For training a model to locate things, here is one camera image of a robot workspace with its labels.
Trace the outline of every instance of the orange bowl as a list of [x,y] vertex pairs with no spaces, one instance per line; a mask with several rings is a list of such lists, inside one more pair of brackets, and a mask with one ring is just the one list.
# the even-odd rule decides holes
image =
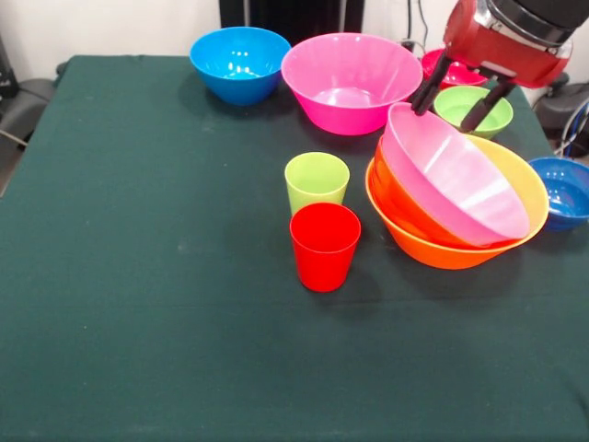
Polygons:
[[408,255],[432,267],[459,270],[475,267],[491,258],[520,246],[534,237],[549,215],[549,197],[540,177],[518,155],[492,141],[467,135],[514,187],[530,220],[530,233],[522,239],[487,249],[457,249],[419,238],[389,219],[376,202],[371,189],[375,161],[371,160],[365,174],[365,188],[372,206],[385,222],[388,231]]
[[381,136],[376,147],[371,190],[383,213],[421,239],[460,249],[478,249],[440,226],[413,200],[388,168],[382,153],[382,140]]

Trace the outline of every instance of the green cup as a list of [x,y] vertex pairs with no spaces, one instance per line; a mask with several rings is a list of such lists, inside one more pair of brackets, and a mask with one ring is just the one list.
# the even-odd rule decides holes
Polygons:
[[[468,111],[477,102],[486,97],[489,90],[476,86],[454,86],[444,89],[433,102],[433,109],[444,120],[452,124],[458,130],[460,123],[467,116]],[[480,122],[476,130],[471,132],[481,138],[492,138],[507,127],[514,118],[514,109],[509,101],[500,99],[491,113]]]
[[284,168],[291,214],[312,203],[343,202],[350,170],[341,159],[323,152],[307,152]]

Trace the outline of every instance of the red cup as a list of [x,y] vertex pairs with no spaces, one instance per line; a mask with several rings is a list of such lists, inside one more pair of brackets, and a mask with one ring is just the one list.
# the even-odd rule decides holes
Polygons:
[[343,205],[310,204],[294,214],[290,229],[301,283],[315,292],[339,288],[360,238],[358,216]]

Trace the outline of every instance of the blue bowl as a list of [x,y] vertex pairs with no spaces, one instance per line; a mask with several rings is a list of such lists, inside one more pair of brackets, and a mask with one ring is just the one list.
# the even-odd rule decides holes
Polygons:
[[561,231],[574,228],[589,219],[589,168],[567,158],[533,159],[537,172],[549,193],[549,219],[545,228]]
[[202,81],[227,103],[255,104],[276,88],[280,65],[291,45],[260,28],[223,28],[200,37],[191,61]]

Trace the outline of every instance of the pink bowl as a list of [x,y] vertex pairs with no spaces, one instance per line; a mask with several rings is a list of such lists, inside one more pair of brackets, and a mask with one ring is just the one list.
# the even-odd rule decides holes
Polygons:
[[340,135],[381,128],[388,106],[407,98],[422,81],[422,68],[411,52],[356,33],[300,42],[284,56],[282,72],[309,119]]
[[383,157],[416,204],[448,232],[477,247],[524,238],[529,218],[497,167],[437,115],[408,103],[388,112]]
[[[425,53],[422,58],[423,76],[425,78],[432,76],[433,70],[443,51],[444,49],[436,49],[435,51]],[[450,64],[450,69],[448,69],[448,73],[445,75],[440,89],[446,89],[451,86],[481,86],[487,83],[487,81],[489,81],[488,78],[469,71],[464,64],[453,62]]]

